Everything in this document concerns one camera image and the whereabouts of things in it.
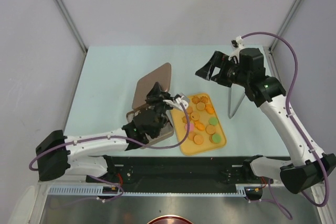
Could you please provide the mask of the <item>metal tongs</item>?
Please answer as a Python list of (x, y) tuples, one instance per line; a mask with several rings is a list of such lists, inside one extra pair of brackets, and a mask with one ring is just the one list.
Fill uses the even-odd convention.
[(235, 116), (244, 98), (245, 92), (242, 90), (242, 88), (229, 88), (227, 106), (227, 115), (229, 119), (232, 119)]

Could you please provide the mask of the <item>rose gold cookie tin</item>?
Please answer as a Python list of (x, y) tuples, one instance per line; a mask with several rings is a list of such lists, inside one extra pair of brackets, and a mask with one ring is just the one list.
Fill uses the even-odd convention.
[(156, 112), (152, 108), (133, 110), (126, 114), (127, 124), (122, 127), (127, 137), (140, 142), (127, 140), (127, 150), (150, 147), (171, 137), (173, 125), (166, 113)]

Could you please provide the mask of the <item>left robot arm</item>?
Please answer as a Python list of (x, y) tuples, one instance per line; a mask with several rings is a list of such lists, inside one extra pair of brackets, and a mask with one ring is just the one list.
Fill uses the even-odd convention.
[(62, 130), (51, 132), (36, 147), (39, 180), (84, 175), (87, 181), (94, 177), (112, 181), (117, 169), (109, 153), (145, 147), (167, 124), (166, 112), (172, 109), (173, 97), (155, 83), (145, 101), (145, 107), (132, 121), (117, 130), (92, 136), (65, 136)]

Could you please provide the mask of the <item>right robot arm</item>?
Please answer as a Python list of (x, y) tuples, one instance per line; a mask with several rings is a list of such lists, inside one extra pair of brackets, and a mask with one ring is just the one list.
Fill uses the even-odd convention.
[(290, 155), (285, 163), (256, 155), (246, 161), (243, 179), (254, 183), (261, 176), (281, 181), (293, 194), (324, 181), (335, 169), (335, 155), (326, 154), (309, 138), (293, 109), (286, 105), (286, 91), (275, 77), (266, 74), (264, 55), (258, 48), (245, 48), (235, 56), (215, 51), (195, 73), (207, 81), (245, 89), (245, 95), (271, 121)]

